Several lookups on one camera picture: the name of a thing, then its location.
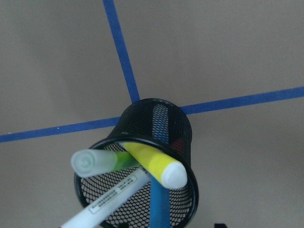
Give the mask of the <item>yellow highlighter pen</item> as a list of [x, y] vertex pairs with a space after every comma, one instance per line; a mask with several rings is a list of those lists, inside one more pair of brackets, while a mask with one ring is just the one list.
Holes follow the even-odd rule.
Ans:
[[146, 144], [122, 142], [120, 145], [164, 188], [174, 190], [186, 186], [188, 175], [185, 166], [180, 161]]

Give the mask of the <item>green highlighter pen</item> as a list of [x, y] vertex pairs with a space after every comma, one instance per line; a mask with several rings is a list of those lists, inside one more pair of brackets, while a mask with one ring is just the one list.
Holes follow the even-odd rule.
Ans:
[[77, 176], [89, 178], [113, 171], [137, 168], [140, 164], [128, 152], [86, 149], [73, 154], [71, 166]]

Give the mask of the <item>blue highlighter pen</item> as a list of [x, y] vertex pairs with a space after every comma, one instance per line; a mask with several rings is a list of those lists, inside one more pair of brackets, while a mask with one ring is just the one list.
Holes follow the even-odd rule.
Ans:
[[170, 190], [164, 188], [154, 177], [150, 187], [151, 228], [170, 228]]

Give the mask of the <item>white red-capped marker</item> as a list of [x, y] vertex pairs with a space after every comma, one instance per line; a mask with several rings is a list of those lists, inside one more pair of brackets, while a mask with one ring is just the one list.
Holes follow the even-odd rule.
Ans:
[[106, 220], [150, 181], [148, 172], [140, 167], [104, 195], [85, 207], [70, 220], [61, 225], [62, 228], [94, 228]]

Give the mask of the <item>black mesh pen cup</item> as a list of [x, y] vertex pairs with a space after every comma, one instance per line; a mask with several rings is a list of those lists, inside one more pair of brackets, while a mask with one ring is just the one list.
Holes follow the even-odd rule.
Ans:
[[[185, 113], [176, 105], [156, 98], [140, 100], [130, 105], [107, 138], [92, 148], [123, 151], [121, 141], [144, 143], [156, 147], [180, 161], [186, 168], [187, 185], [170, 190], [171, 228], [183, 228], [194, 217], [199, 190], [191, 169], [192, 129]], [[145, 184], [121, 207], [100, 224], [102, 228], [149, 228], [150, 187]]]

